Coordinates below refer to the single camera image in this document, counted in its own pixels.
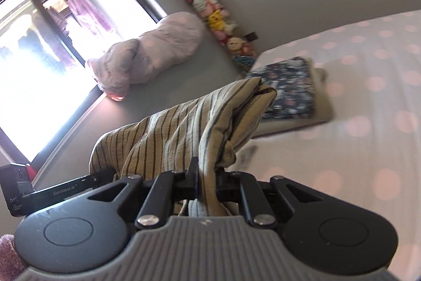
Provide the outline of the beige striped shirt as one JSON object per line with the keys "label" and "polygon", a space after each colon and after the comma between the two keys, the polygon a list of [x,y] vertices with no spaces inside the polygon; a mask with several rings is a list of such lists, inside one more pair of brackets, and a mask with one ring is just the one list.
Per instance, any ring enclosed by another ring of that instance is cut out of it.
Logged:
{"label": "beige striped shirt", "polygon": [[185,201],[181,214],[238,215],[233,201],[217,199],[215,172],[234,164],[275,97],[275,89],[259,77],[241,79],[105,133],[92,150],[89,172],[112,167],[118,178],[141,175],[152,180],[161,172],[187,170],[196,157],[199,196]]}

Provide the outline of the pink polka dot bedsheet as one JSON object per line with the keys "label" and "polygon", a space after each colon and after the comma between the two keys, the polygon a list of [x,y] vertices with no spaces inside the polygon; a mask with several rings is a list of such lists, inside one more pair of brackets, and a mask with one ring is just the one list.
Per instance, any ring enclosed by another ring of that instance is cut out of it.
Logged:
{"label": "pink polka dot bedsheet", "polygon": [[234,168],[283,175],[387,218],[399,245],[390,271],[420,279],[420,12],[314,34],[262,53],[257,66],[306,56],[327,72],[334,117],[254,138]]}

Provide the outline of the beige folded blanket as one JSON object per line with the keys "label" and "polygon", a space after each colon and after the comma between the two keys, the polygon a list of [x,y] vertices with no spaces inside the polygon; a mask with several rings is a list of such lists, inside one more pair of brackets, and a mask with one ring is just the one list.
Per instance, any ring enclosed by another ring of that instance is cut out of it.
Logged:
{"label": "beige folded blanket", "polygon": [[[297,130],[308,126],[326,123],[333,119],[333,105],[330,97],[328,96],[328,92],[325,89],[327,72],[323,68],[315,67],[311,58],[304,56],[299,57],[303,57],[309,60],[309,62],[312,64],[311,75],[315,85],[315,107],[313,114],[310,116],[310,118],[296,118],[288,120],[262,119],[254,134],[255,137]],[[257,61],[252,71],[263,66],[264,65]]]}

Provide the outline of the dark floral folded garment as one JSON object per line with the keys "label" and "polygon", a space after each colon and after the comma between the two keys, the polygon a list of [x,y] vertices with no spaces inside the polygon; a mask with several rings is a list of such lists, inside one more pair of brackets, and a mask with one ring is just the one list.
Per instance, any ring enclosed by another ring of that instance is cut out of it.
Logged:
{"label": "dark floral folded garment", "polygon": [[265,85],[276,90],[276,97],[263,119],[310,118],[315,107],[311,68],[309,60],[295,57],[268,64],[247,74],[247,78],[260,77]]}

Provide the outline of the window with dark frame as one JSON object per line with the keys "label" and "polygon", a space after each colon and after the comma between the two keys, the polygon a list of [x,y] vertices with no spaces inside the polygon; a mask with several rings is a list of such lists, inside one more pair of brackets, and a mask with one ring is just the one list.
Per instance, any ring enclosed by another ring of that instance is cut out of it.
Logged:
{"label": "window with dark frame", "polygon": [[88,59],[163,18],[152,0],[1,0],[1,152],[43,171],[103,99]]}

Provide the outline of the pink polka dot pillow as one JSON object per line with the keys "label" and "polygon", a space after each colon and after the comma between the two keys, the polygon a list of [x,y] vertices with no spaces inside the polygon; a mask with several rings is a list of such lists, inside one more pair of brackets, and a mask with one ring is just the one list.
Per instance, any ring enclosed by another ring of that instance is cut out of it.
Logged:
{"label": "pink polka dot pillow", "polygon": [[132,84],[146,84],[169,67],[189,59],[201,44],[206,27],[197,15],[177,12],[156,27],[112,45],[86,62],[98,87],[107,97],[122,101]]}

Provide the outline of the hanging plush toy organizer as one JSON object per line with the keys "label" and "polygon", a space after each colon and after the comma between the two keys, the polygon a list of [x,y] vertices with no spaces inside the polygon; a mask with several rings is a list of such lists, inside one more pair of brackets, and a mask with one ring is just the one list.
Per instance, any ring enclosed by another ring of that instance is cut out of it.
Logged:
{"label": "hanging plush toy organizer", "polygon": [[246,74],[257,53],[221,0],[186,0],[219,44],[228,52],[236,67]]}

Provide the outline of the pink fuzzy sleeve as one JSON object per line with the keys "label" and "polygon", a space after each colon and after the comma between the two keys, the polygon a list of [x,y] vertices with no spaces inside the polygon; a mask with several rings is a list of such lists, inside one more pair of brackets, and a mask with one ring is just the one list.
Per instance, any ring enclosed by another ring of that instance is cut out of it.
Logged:
{"label": "pink fuzzy sleeve", "polygon": [[3,235],[1,236],[1,252],[0,252],[0,263],[1,263],[1,280],[9,281],[15,280],[21,275],[26,267],[22,263],[19,255],[14,248],[14,236]]}

